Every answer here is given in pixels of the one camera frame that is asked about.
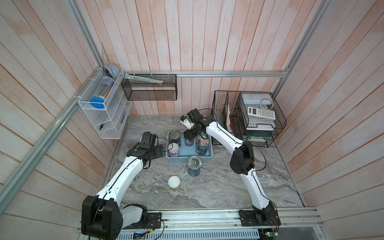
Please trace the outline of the dark blue gold-top can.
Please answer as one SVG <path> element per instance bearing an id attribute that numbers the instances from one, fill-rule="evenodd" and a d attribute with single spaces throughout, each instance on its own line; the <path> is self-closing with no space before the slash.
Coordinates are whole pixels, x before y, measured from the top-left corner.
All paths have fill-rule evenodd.
<path id="1" fill-rule="evenodd" d="M 169 141 L 171 143 L 176 143 L 180 147 L 182 145 L 181 133 L 179 131 L 171 131 L 169 134 Z"/>

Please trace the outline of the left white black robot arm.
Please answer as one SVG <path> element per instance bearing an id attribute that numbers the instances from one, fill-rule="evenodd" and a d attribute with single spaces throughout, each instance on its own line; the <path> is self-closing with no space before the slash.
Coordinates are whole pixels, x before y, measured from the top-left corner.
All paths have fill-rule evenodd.
<path id="1" fill-rule="evenodd" d="M 153 159 L 160 158 L 163 148 L 158 136 L 150 132 L 142 135 L 134 145 L 112 179 L 95 196 L 87 196 L 82 203 L 81 233 L 89 238 L 115 240 L 122 229 L 133 227 L 147 229 L 150 233 L 159 225 L 148 217 L 144 205 L 129 204 L 120 208 L 123 196 L 136 175 Z"/>

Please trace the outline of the blue Progresso soup can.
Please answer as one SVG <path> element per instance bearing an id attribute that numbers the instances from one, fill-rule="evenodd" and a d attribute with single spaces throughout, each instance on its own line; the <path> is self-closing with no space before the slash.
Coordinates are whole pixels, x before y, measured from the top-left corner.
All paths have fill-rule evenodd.
<path id="1" fill-rule="evenodd" d="M 201 173 L 202 161 L 197 156 L 188 159 L 188 173 L 190 176 L 196 177 Z"/>

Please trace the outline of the blue can silver top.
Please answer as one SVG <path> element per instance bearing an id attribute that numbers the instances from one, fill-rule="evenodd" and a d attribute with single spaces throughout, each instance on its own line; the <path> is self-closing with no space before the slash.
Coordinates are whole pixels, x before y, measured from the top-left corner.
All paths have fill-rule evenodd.
<path id="1" fill-rule="evenodd" d="M 198 155 L 205 155 L 209 148 L 209 138 L 206 135 L 196 137 L 196 152 Z"/>

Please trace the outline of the red white can white lid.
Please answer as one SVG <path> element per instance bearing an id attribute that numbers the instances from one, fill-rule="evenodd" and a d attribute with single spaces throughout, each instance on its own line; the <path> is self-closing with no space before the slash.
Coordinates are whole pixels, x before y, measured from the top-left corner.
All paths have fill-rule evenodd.
<path id="1" fill-rule="evenodd" d="M 177 143 L 169 144 L 169 146 L 168 146 L 168 156 L 170 158 L 178 157 L 179 156 L 179 145 Z"/>

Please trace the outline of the colourful can white lid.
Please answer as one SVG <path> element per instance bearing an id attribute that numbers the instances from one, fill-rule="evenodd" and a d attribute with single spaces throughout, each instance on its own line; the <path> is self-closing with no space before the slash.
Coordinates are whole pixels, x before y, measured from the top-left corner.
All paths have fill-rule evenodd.
<path id="1" fill-rule="evenodd" d="M 185 145 L 187 147 L 192 147 L 194 144 L 195 144 L 195 139 L 194 138 L 192 138 L 192 139 L 185 138 Z"/>

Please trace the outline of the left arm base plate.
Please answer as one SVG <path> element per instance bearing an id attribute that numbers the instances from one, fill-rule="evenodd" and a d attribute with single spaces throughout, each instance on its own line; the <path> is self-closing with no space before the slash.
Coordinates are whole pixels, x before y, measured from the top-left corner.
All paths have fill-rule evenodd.
<path id="1" fill-rule="evenodd" d="M 162 213 L 147 213 L 146 218 L 140 220 L 138 223 L 129 225 L 124 230 L 133 229 L 160 229 L 163 226 Z"/>

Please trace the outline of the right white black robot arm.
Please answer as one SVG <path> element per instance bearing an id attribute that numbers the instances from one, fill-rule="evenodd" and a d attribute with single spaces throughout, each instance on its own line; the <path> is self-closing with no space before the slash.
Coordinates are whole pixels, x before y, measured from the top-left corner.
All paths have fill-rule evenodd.
<path id="1" fill-rule="evenodd" d="M 180 118 L 181 123 L 187 128 L 184 136 L 188 140 L 205 133 L 218 140 L 232 154 L 231 169 L 246 185 L 250 193 L 253 205 L 253 219 L 258 225 L 266 225 L 267 222 L 278 215 L 273 202 L 267 198 L 255 168 L 254 146 L 248 141 L 242 141 L 225 128 L 223 128 L 212 116 L 202 116 L 197 109 L 193 109 Z"/>

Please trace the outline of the light blue plastic basket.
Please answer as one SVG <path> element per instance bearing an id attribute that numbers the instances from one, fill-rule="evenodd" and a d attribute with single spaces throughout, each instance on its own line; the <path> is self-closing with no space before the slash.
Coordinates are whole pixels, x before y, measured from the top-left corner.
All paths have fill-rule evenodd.
<path id="1" fill-rule="evenodd" d="M 169 152 L 166 153 L 166 158 L 170 163 L 186 163 L 188 159 L 192 156 L 197 156 L 201 159 L 203 163 L 209 162 L 214 156 L 212 138 L 206 134 L 202 134 L 205 137 L 208 137 L 209 146 L 207 152 L 204 155 L 199 155 L 196 152 L 196 142 L 194 142 L 193 146 L 187 146 L 185 144 L 184 131 L 178 130 L 181 134 L 181 146 L 178 149 L 178 156 L 172 156 Z"/>

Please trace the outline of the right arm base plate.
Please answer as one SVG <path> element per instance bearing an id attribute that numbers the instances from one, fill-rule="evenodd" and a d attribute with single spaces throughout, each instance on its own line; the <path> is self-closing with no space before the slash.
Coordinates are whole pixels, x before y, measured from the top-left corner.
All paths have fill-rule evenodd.
<path id="1" fill-rule="evenodd" d="M 243 227 L 254 226 L 280 226 L 281 221 L 278 217 L 278 212 L 272 210 L 270 213 L 258 211 L 239 210 L 239 216 Z"/>

